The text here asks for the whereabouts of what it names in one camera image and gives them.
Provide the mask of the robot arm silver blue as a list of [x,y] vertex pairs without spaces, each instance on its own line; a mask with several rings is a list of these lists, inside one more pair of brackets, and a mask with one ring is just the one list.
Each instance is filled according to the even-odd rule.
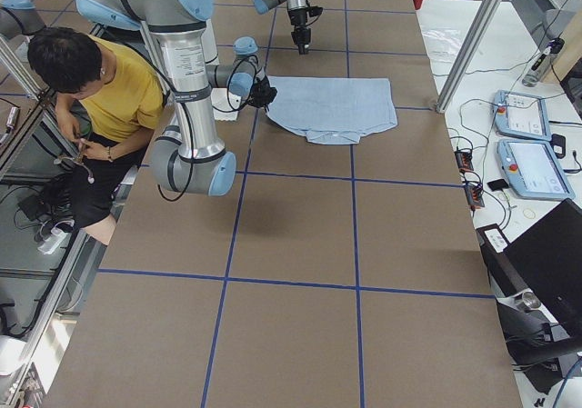
[[293,43],[301,55],[306,55],[309,52],[311,45],[310,25],[323,14],[323,7],[311,5],[309,0],[253,0],[253,4],[260,15],[285,4],[290,24],[293,26],[291,32]]
[[243,104],[265,107],[276,97],[251,37],[235,42],[232,65],[206,63],[202,36],[214,0],[75,0],[85,18],[110,27],[148,32],[159,45],[157,63],[175,114],[156,138],[150,166],[158,184],[181,194],[221,196],[231,189],[236,157],[216,132],[211,92],[223,87]]

